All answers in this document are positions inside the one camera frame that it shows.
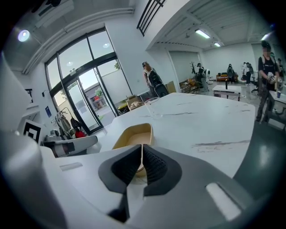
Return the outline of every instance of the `ceiling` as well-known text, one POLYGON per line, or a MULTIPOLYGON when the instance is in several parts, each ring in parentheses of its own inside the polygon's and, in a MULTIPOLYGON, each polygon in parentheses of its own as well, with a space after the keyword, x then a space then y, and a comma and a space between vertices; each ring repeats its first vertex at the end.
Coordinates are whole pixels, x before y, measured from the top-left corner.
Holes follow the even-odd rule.
POLYGON ((201 0, 185 7, 157 39, 157 43, 175 43, 208 50, 214 43, 230 45, 258 42, 270 32, 268 23, 245 0, 201 0), (195 33, 204 31, 210 38, 195 33))
POLYGON ((62 16, 56 20, 52 19, 48 25, 36 26, 41 20, 38 13, 46 8, 45 2, 37 12, 27 12, 22 17, 13 28, 5 44, 4 53, 12 70, 22 71, 39 47, 70 23, 104 10, 133 6, 130 5, 132 3, 130 0, 62 0, 61 4, 69 3, 69 6, 61 12, 62 16), (17 36, 23 29, 30 32, 30 37, 26 42, 19 42, 17 36))

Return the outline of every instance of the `white desk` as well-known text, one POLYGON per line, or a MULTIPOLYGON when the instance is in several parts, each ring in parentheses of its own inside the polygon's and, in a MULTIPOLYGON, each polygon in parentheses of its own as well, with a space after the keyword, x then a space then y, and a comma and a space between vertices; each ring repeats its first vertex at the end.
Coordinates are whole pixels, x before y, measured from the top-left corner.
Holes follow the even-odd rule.
POLYGON ((238 96, 238 101, 240 100, 241 95, 241 87, 240 86, 231 86, 228 85, 227 89, 225 88, 225 85, 216 85, 213 88, 214 96, 217 95, 226 95, 227 98, 229 95, 231 96, 238 96))
POLYGON ((111 150, 129 126, 150 123, 154 145, 203 159, 230 177, 238 170, 249 145, 255 107, 230 99, 172 93, 157 102, 163 114, 153 120, 145 106, 116 117, 102 141, 111 150))
POLYGON ((274 102, 280 102, 283 103, 284 105, 286 104, 286 94, 281 93, 280 98, 277 98, 277 92, 275 91, 269 91, 270 95, 271 95, 271 100, 273 100, 274 102))

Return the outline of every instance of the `red bag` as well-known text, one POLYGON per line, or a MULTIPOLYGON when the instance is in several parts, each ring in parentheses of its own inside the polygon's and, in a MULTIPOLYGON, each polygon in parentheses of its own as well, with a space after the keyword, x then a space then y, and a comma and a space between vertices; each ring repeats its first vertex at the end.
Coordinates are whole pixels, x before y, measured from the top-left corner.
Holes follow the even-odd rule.
POLYGON ((86 137, 82 131, 76 131, 75 133, 76 138, 83 138, 86 137))

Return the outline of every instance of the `cap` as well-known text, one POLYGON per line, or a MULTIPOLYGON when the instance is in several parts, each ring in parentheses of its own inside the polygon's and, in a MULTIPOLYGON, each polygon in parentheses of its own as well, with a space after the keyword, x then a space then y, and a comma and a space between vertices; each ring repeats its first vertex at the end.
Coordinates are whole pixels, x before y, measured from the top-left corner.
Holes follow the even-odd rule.
POLYGON ((267 41, 264 41, 264 40, 261 42, 261 46, 263 48, 271 49, 270 44, 267 41))

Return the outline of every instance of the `tan bowl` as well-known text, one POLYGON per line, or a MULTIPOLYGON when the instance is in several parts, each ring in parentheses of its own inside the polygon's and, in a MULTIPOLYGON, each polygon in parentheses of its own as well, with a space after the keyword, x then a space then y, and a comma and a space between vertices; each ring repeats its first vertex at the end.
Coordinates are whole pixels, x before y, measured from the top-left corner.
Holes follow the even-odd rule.
MULTIPOLYGON (((154 144, 154 135, 152 125, 149 123, 143 123, 135 126, 128 127, 120 135, 119 139, 115 143, 112 149, 121 148, 128 145, 137 144, 154 144)), ((136 175, 146 176, 146 170, 142 164, 143 161, 143 147, 141 151, 141 165, 139 166, 136 175)))

